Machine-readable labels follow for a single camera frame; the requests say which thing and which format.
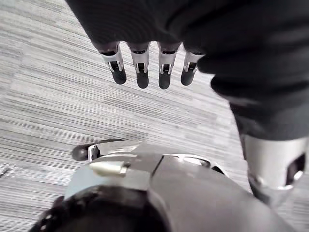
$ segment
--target black glove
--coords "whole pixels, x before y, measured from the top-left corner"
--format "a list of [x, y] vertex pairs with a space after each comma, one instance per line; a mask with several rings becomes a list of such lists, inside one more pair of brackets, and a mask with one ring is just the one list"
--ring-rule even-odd
[[93, 44], [184, 42], [241, 134], [309, 134], [308, 0], [67, 0]]

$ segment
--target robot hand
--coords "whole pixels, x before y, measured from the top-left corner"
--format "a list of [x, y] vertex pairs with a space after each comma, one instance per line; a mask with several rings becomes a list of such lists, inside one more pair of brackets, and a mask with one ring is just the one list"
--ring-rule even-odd
[[284, 199], [305, 169], [309, 134], [307, 0], [67, 0], [117, 84], [131, 50], [140, 88], [148, 86], [149, 42], [159, 45], [159, 86], [167, 89], [178, 47], [181, 82], [197, 68], [229, 100], [255, 196]]

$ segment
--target floor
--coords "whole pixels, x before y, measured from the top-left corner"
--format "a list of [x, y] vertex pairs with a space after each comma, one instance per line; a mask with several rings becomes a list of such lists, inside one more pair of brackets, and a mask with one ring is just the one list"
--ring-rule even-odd
[[[128, 48], [127, 82], [117, 85], [64, 0], [0, 0], [0, 231], [26, 231], [64, 193], [82, 165], [75, 145], [139, 139], [206, 156], [249, 189], [246, 162], [227, 102], [196, 73], [180, 83], [180, 49], [171, 86], [158, 86], [151, 44], [150, 84], [139, 89]], [[309, 175], [277, 211], [309, 231]]]

